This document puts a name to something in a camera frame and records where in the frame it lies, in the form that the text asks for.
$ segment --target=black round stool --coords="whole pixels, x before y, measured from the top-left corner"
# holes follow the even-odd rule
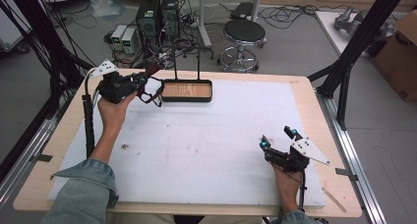
[[[252,21],[234,20],[227,22],[223,33],[228,40],[238,44],[237,47],[226,48],[218,56],[217,64],[223,66],[223,72],[227,69],[246,73],[258,70],[256,55],[243,46],[262,44],[266,35],[264,28]]]

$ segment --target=gray floor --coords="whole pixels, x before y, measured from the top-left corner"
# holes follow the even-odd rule
[[[66,4],[63,10],[74,12],[88,5],[88,0],[79,0]],[[207,17],[221,9],[220,6],[207,8]],[[90,12],[91,8],[78,13],[78,24],[70,24],[68,30],[92,61],[99,64],[111,58],[110,49],[102,40],[104,35],[118,24],[131,22],[137,10],[127,8],[117,19],[99,18],[96,22],[89,16]],[[215,17],[227,16],[226,12],[215,14]],[[225,19],[210,21],[224,23]],[[267,31],[268,43],[262,49],[252,48],[260,59],[260,69],[254,74],[309,76],[337,58],[319,22],[312,17],[301,16],[287,29],[273,28],[263,20],[259,20],[259,24]],[[207,26],[207,29],[215,54],[230,46],[231,43],[221,37],[222,27]],[[195,64],[189,61],[180,60],[179,69],[194,70]],[[207,58],[203,56],[202,63],[203,71],[221,71],[209,55]],[[322,81],[313,82],[313,86],[320,85]],[[48,76],[33,53],[14,53],[0,59],[0,84],[3,87],[0,90],[2,161],[46,100]],[[387,223],[414,223],[417,219],[417,192],[413,189],[417,176],[411,170],[417,158],[414,146],[417,140],[416,121],[417,104],[403,102],[373,67],[370,59],[360,58],[351,74],[346,127]],[[16,192],[0,210],[1,222],[38,222],[43,213],[13,209],[15,195]],[[365,213],[355,219],[331,218],[329,221],[369,223]]]

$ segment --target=denim sleeve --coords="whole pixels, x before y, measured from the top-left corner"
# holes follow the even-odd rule
[[[295,210],[273,220],[271,224],[321,224],[321,222],[312,220],[301,210]]]
[[[70,178],[58,193],[41,223],[104,223],[106,207],[114,207],[118,196],[113,170],[96,159],[52,176]]]

